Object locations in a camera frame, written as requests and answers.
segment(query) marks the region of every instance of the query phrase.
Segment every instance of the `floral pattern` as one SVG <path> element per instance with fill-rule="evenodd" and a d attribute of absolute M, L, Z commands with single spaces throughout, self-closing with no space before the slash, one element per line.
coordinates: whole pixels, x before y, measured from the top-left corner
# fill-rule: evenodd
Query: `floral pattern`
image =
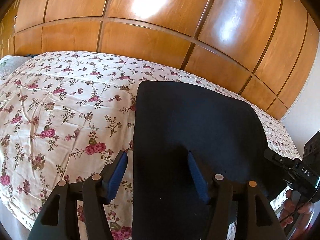
<path fill-rule="evenodd" d="M 0 199 L 26 227 L 32 227 L 60 179 L 84 181 L 124 150 L 128 168 L 105 210 L 113 238 L 131 239 L 135 101 L 145 80 L 191 83 L 248 102 L 185 71 L 104 53 L 48 52 L 8 76 L 0 86 Z M 300 158 L 281 122 L 250 105 L 269 147 L 282 156 Z M 273 208 L 284 199 L 280 194 Z M 82 206 L 77 204 L 77 213 L 80 232 L 85 232 Z M 230 226 L 228 239 L 235 228 Z"/>

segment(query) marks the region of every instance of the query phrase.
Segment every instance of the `folded black garment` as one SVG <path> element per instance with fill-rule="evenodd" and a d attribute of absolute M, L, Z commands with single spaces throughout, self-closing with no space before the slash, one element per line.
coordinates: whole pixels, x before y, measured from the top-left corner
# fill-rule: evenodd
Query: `folded black garment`
<path fill-rule="evenodd" d="M 232 181 L 255 180 L 270 201 L 286 187 L 263 157 L 268 143 L 252 107 L 203 87 L 142 82 L 133 143 L 133 240 L 201 238 L 210 210 L 193 184 L 189 150 Z"/>

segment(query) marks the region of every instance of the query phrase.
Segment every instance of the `human hand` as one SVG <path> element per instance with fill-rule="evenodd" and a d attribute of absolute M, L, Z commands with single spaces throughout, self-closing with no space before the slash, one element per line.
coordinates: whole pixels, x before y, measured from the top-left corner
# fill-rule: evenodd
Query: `human hand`
<path fill-rule="evenodd" d="M 285 193 L 285 196 L 288 199 L 285 200 L 283 203 L 284 208 L 281 210 L 279 220 L 282 220 L 283 218 L 288 216 L 296 208 L 296 205 L 290 199 L 291 194 L 292 194 L 291 189 L 287 190 L 287 192 Z M 308 202 L 305 205 L 303 205 L 300 209 L 298 209 L 297 212 L 299 214 L 303 214 L 303 217 L 302 217 L 301 221 L 299 222 L 299 224 L 297 225 L 297 228 L 290 239 L 295 239 L 298 236 L 300 236 L 304 231 L 306 231 L 306 229 L 311 221 L 311 218 L 313 216 L 314 210 L 315 210 L 315 205 L 312 202 Z M 286 220 L 281 222 L 280 225 L 282 228 L 285 228 L 288 224 L 291 224 L 292 222 L 293 222 L 293 217 L 290 216 Z"/>

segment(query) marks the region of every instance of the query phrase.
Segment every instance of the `white wall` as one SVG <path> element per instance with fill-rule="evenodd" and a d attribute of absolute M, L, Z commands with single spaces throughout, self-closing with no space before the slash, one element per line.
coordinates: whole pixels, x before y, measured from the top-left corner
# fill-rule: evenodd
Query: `white wall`
<path fill-rule="evenodd" d="M 302 156 L 305 143 L 320 130 L 320 42 L 309 77 L 281 121 Z"/>

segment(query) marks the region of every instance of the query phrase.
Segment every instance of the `floral bedsheet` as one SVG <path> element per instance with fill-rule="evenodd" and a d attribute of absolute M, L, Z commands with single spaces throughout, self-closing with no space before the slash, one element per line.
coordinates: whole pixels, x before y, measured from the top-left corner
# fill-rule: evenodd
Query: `floral bedsheet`
<path fill-rule="evenodd" d="M 85 51 L 41 54 L 1 85 L 0 199 L 28 229 L 59 180 L 83 181 L 125 150 L 128 168 L 106 214 L 114 239 L 131 239 L 135 98 L 144 80 L 192 83 L 246 101 L 182 70 Z M 281 122 L 251 106 L 269 147 L 283 156 L 300 158 Z M 284 198 L 282 193 L 272 206 L 278 208 Z M 81 202 L 77 206 L 84 239 L 83 207 Z M 229 238 L 234 230 L 231 225 Z"/>

